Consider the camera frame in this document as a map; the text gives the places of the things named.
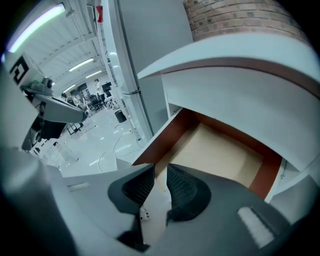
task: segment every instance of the open drawer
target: open drawer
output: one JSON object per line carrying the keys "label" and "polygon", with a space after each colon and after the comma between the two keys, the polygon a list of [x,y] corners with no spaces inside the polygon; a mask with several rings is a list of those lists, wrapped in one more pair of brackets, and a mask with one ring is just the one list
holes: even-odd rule
{"label": "open drawer", "polygon": [[155,164],[164,191],[167,165],[174,163],[237,181],[265,199],[281,161],[273,150],[236,128],[182,108],[132,164]]}

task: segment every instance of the ceiling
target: ceiling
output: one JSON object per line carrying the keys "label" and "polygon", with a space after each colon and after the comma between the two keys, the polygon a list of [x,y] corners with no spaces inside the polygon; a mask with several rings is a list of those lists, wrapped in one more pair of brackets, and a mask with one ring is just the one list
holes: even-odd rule
{"label": "ceiling", "polygon": [[[44,0],[41,8],[59,3],[61,1]],[[94,23],[92,10],[96,9],[95,1],[64,0],[63,3],[65,12],[40,27],[21,47],[21,51],[38,64],[44,75],[53,80],[55,95],[74,84],[81,85],[85,77],[94,72],[107,72]],[[94,61],[69,72],[90,58]]]}

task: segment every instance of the sticker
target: sticker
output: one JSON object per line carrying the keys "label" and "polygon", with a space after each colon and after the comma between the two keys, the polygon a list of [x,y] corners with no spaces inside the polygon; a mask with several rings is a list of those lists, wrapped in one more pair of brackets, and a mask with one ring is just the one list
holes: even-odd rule
{"label": "sticker", "polygon": [[12,73],[14,74],[13,80],[15,81],[17,86],[19,85],[21,80],[24,78],[28,70],[29,70],[29,67],[24,57],[21,56],[10,70],[10,74]]}

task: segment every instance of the glossy floor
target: glossy floor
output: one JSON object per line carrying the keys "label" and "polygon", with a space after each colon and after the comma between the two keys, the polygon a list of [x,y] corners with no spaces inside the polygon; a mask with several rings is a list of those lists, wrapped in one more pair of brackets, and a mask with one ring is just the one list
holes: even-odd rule
{"label": "glossy floor", "polygon": [[142,147],[129,121],[119,123],[114,112],[102,109],[83,122],[81,131],[65,132],[57,140],[58,153],[47,155],[64,177],[116,171],[116,158],[130,163],[139,153]]}

